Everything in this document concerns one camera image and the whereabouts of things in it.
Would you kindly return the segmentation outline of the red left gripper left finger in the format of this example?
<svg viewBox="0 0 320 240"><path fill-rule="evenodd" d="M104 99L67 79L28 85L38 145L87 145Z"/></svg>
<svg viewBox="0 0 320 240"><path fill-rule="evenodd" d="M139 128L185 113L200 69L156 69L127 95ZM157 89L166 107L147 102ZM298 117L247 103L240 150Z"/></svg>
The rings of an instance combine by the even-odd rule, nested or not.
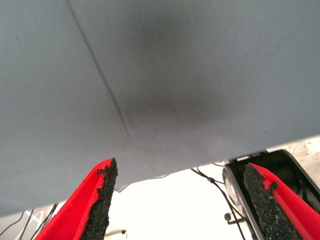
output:
<svg viewBox="0 0 320 240"><path fill-rule="evenodd" d="M103 240L118 176L115 158L92 168L37 240Z"/></svg>

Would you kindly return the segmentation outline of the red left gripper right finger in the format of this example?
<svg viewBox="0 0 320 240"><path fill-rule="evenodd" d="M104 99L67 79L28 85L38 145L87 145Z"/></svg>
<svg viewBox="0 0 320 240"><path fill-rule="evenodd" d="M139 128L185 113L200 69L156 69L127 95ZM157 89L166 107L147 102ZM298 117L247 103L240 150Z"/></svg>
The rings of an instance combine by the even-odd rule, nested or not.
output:
<svg viewBox="0 0 320 240"><path fill-rule="evenodd" d="M265 240L320 238L320 214L275 174L248 163L243 177Z"/></svg>

